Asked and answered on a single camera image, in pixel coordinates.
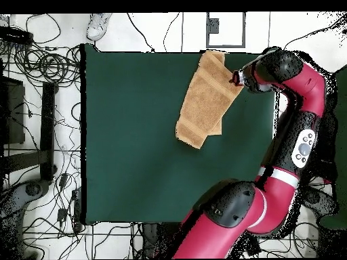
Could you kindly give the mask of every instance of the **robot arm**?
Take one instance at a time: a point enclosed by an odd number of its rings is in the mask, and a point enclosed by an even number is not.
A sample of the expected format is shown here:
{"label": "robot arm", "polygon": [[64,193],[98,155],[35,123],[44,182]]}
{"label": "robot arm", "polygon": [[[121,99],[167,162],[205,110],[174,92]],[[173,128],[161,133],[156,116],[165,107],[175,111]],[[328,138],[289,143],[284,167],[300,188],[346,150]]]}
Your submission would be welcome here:
{"label": "robot arm", "polygon": [[295,110],[273,139],[255,181],[214,186],[183,221],[169,258],[225,258],[245,231],[267,235],[279,229],[317,140],[325,78],[293,52],[267,50],[235,72],[232,81],[256,93],[280,89],[295,100]]}

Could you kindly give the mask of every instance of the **shoe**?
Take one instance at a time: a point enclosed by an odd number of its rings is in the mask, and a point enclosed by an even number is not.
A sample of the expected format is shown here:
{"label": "shoe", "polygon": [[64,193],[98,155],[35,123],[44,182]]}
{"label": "shoe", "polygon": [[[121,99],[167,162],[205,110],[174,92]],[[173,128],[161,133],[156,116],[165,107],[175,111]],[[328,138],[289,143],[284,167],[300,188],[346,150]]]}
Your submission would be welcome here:
{"label": "shoe", "polygon": [[87,28],[87,38],[91,41],[100,40],[106,33],[108,21],[112,13],[91,14]]}

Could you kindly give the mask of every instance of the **green table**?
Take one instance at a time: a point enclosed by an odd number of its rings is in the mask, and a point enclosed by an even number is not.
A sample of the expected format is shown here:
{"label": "green table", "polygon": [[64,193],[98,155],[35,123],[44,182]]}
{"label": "green table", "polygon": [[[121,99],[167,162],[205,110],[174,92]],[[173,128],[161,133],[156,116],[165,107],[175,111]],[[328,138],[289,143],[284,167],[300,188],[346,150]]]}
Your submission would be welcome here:
{"label": "green table", "polygon": [[[178,222],[221,179],[255,178],[272,139],[273,93],[242,90],[222,135],[196,150],[176,139],[175,125],[200,53],[85,45],[85,55],[87,223]],[[236,70],[257,56],[226,54],[225,66]]]}

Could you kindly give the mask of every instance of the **towel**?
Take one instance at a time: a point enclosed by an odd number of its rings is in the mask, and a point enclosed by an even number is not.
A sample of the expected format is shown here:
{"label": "towel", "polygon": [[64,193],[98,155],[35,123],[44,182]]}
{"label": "towel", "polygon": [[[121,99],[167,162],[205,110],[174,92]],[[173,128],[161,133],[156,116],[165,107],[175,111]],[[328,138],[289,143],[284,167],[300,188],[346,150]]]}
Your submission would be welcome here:
{"label": "towel", "polygon": [[221,134],[221,120],[242,87],[230,83],[224,54],[206,51],[190,82],[176,123],[176,137],[200,149],[208,135]]}

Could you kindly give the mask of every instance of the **tangled wires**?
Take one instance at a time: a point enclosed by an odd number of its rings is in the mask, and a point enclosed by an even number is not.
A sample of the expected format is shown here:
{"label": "tangled wires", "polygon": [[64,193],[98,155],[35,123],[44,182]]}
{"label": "tangled wires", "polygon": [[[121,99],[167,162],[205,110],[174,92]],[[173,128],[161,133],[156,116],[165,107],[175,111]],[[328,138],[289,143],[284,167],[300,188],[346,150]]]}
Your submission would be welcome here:
{"label": "tangled wires", "polygon": [[79,46],[68,49],[66,56],[50,53],[48,47],[33,47],[36,49],[15,50],[13,54],[13,64],[29,82],[47,81],[68,87],[79,78]]}

